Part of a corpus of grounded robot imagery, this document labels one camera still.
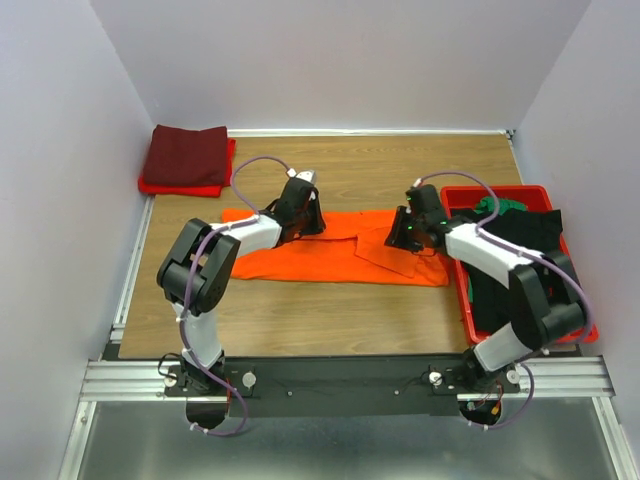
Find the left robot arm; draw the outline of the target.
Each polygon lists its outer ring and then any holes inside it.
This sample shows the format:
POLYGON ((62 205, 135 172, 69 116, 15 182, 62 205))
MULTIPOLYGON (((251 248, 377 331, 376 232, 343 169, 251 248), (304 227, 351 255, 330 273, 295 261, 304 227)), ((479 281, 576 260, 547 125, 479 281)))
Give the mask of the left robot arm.
POLYGON ((326 229, 316 172, 289 172, 282 193, 247 218, 209 224, 189 220, 162 262, 156 277, 172 304, 183 342, 180 367, 160 370, 165 386, 201 395, 214 393, 222 380, 224 349, 216 308, 234 268, 268 251, 280 252, 326 229))

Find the maroon t-shirt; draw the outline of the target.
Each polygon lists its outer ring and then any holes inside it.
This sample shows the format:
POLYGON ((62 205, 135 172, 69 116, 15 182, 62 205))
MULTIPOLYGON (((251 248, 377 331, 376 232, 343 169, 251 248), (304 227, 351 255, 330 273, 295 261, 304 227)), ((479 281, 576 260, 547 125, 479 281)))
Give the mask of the maroon t-shirt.
POLYGON ((209 187, 226 183, 226 126, 188 130, 157 125, 152 133, 141 178, 160 187, 209 187))

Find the orange t-shirt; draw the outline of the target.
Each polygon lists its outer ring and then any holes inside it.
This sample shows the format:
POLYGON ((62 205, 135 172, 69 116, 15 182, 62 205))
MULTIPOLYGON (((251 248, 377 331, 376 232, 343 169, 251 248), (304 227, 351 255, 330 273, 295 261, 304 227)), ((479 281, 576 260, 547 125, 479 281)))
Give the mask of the orange t-shirt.
POLYGON ((362 283, 423 287, 449 284, 447 261, 432 249, 389 247, 393 210, 327 212, 326 229, 236 260, 239 280, 362 283))

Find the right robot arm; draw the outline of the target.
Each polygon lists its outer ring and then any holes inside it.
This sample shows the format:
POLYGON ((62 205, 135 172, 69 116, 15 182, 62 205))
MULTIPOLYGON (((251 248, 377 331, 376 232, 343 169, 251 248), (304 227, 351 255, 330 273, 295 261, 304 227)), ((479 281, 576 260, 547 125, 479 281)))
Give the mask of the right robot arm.
POLYGON ((467 349, 453 377, 480 392, 506 367, 575 332, 591 330, 592 312, 571 259, 560 251, 543 253, 489 233, 484 225, 449 216, 436 188, 422 180, 406 191, 396 209, 389 247, 418 253, 426 248, 459 260, 507 289, 506 325, 467 349))

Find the red t-shirt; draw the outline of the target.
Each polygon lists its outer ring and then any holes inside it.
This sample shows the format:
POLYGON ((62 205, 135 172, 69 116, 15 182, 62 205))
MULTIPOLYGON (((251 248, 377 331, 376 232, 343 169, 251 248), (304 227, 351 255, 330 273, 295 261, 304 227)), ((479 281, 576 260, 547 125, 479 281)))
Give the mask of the red t-shirt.
POLYGON ((236 152, 236 144, 237 141, 235 139, 227 139, 226 172, 225 179, 221 185, 206 185, 195 187, 162 186, 147 183, 144 180, 143 175, 140 175, 137 180, 138 190, 142 194, 146 195, 179 195, 204 198, 219 198, 222 190, 230 186, 233 171, 233 159, 236 152))

